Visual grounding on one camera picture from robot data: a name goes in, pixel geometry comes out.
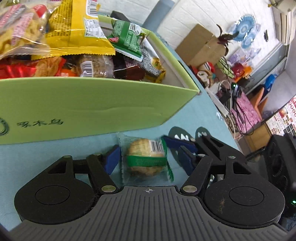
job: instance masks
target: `yellow snack bag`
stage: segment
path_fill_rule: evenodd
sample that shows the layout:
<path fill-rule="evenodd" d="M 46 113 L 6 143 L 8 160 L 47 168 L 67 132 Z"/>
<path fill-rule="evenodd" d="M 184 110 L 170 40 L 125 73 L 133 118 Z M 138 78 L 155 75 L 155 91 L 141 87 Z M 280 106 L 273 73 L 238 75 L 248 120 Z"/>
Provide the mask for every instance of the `yellow snack bag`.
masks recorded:
<path fill-rule="evenodd" d="M 99 25 L 99 6 L 97 0 L 62 1 L 48 21 L 46 42 L 50 46 L 51 57 L 70 54 L 115 54 L 114 47 Z"/>

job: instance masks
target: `light blue tablecloth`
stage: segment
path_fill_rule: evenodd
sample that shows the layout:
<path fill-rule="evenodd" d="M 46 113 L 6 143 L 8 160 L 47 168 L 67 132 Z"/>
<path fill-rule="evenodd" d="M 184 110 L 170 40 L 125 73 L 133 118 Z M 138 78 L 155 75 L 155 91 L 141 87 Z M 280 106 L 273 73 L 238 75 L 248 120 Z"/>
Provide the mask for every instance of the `light blue tablecloth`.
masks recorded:
<path fill-rule="evenodd" d="M 174 50 L 169 46 L 168 48 L 181 60 Z M 213 102 L 198 80 L 193 75 L 191 76 L 202 90 L 201 95 L 195 96 L 163 125 L 127 131 L 124 134 L 157 139 L 162 135 L 167 135 L 173 126 L 178 126 L 194 137 L 196 129 L 202 126 L 215 138 L 237 148 L 224 120 L 217 114 Z M 0 145 L 0 223 L 8 230 L 20 223 L 14 208 L 16 192 L 60 157 L 71 155 L 74 160 L 84 159 L 90 154 L 104 153 L 115 144 L 118 144 L 118 134 L 116 133 L 56 141 Z M 182 186 L 188 176 L 173 159 L 171 153 L 168 153 L 168 161 L 175 175 L 173 185 Z M 119 176 L 120 170 L 117 167 L 111 177 L 117 182 Z"/>

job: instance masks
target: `poster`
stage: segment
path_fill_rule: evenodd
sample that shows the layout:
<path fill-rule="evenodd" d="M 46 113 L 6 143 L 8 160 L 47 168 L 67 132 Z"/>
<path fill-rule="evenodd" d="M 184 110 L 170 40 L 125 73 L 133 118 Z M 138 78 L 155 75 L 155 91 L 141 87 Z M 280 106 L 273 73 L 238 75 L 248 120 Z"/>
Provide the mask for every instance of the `poster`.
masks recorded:
<path fill-rule="evenodd" d="M 266 122 L 272 134 L 296 136 L 296 96 Z"/>

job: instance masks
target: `green gift box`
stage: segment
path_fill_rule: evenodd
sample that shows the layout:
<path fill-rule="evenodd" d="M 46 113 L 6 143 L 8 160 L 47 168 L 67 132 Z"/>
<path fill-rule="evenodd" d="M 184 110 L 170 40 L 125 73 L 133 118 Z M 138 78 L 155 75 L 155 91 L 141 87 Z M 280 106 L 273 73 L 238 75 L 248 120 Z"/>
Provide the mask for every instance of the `green gift box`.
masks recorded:
<path fill-rule="evenodd" d="M 105 35 L 111 18 L 99 16 Z M 0 80 L 0 144 L 161 125 L 200 91 L 161 40 L 143 29 L 166 69 L 162 84 L 87 77 Z"/>

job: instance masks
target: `brown cardboard box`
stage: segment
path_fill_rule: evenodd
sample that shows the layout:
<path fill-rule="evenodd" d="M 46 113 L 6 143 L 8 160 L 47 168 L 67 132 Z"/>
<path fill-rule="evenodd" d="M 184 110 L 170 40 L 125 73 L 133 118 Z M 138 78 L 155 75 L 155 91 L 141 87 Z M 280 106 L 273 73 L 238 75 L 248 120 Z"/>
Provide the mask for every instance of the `brown cardboard box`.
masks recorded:
<path fill-rule="evenodd" d="M 187 65 L 200 66 L 205 62 L 218 63 L 225 47 L 218 44 L 216 36 L 197 24 L 175 49 Z"/>

